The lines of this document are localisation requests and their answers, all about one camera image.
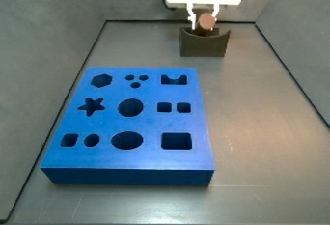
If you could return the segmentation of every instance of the blue foam block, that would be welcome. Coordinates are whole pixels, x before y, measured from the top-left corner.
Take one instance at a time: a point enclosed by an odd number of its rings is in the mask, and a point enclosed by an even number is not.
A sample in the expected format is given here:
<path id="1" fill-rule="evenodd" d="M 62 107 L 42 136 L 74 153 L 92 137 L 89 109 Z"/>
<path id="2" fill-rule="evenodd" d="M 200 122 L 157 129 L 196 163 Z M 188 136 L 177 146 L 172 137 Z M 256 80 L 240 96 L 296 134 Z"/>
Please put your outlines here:
<path id="1" fill-rule="evenodd" d="M 208 185 L 196 70 L 88 68 L 40 168 L 53 183 Z"/>

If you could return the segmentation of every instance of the small circular hole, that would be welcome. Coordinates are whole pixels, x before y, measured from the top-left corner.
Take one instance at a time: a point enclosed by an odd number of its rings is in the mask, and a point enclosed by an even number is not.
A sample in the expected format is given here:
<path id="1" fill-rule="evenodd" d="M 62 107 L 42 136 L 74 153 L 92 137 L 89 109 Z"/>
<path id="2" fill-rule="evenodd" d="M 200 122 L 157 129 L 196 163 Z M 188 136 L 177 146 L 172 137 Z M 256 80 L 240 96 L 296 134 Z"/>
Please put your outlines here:
<path id="1" fill-rule="evenodd" d="M 129 84 L 129 87 L 130 87 L 132 89 L 138 88 L 138 86 L 140 86 L 140 84 L 138 84 L 137 82 L 132 82 L 132 83 Z"/>
<path id="2" fill-rule="evenodd" d="M 141 81 L 146 81 L 148 78 L 149 78 L 149 77 L 148 77 L 145 74 L 142 74 L 142 75 L 138 76 L 138 79 L 140 79 Z"/>
<path id="3" fill-rule="evenodd" d="M 134 78 L 133 75 L 129 74 L 129 75 L 126 75 L 125 80 L 126 80 L 126 81 L 132 81 L 133 78 Z"/>
<path id="4" fill-rule="evenodd" d="M 112 137 L 110 143 L 120 150 L 132 150 L 141 145 L 142 137 L 136 132 L 125 131 Z"/>
<path id="5" fill-rule="evenodd" d="M 93 147 L 98 143 L 98 136 L 96 134 L 90 134 L 86 136 L 84 143 L 86 147 Z"/>
<path id="6" fill-rule="evenodd" d="M 118 113 L 125 117 L 136 116 L 142 110 L 142 103 L 136 98 L 125 99 L 118 104 Z"/>

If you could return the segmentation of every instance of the rectangular hole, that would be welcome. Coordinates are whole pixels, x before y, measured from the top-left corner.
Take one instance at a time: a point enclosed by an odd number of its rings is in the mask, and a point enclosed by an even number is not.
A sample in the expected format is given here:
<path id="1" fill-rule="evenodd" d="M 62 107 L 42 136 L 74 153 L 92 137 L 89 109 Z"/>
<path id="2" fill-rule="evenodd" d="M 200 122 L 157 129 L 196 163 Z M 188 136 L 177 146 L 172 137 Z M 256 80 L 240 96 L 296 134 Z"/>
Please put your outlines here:
<path id="1" fill-rule="evenodd" d="M 72 147 L 76 145 L 77 142 L 77 134 L 64 134 L 61 137 L 61 141 L 60 141 L 60 146 L 61 147 Z"/>
<path id="2" fill-rule="evenodd" d="M 161 148 L 164 150 L 191 150 L 192 141 L 189 133 L 162 133 Z"/>
<path id="3" fill-rule="evenodd" d="M 181 102 L 176 104 L 176 111 L 179 113 L 189 113 L 191 112 L 191 104 Z"/>
<path id="4" fill-rule="evenodd" d="M 158 102 L 157 103 L 157 112 L 160 112 L 160 113 L 169 113 L 171 112 L 171 103 L 168 103 L 168 102 Z"/>

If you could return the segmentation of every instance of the hexagonal hole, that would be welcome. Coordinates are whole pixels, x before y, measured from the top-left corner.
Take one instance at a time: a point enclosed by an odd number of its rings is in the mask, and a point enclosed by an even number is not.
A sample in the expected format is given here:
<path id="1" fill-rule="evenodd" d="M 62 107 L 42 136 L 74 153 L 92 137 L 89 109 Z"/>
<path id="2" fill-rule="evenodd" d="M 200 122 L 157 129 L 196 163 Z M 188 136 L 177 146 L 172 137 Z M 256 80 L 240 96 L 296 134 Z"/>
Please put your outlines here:
<path id="1" fill-rule="evenodd" d="M 92 86 L 94 86 L 96 88 L 101 88 L 106 85 L 109 85 L 112 82 L 112 76 L 109 76 L 108 74 L 101 74 L 97 75 L 92 78 Z"/>

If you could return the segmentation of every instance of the star-shaped hole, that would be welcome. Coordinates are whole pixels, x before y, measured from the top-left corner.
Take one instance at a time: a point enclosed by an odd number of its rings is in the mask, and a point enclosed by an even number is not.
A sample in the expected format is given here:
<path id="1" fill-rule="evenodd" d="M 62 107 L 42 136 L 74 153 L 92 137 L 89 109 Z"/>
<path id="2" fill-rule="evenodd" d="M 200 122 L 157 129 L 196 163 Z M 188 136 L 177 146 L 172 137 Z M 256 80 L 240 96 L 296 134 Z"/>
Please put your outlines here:
<path id="1" fill-rule="evenodd" d="M 102 98 L 93 100 L 92 98 L 85 98 L 85 104 L 81 105 L 77 110 L 85 110 L 86 116 L 90 116 L 94 111 L 101 111 L 105 107 L 100 104 L 102 102 Z"/>

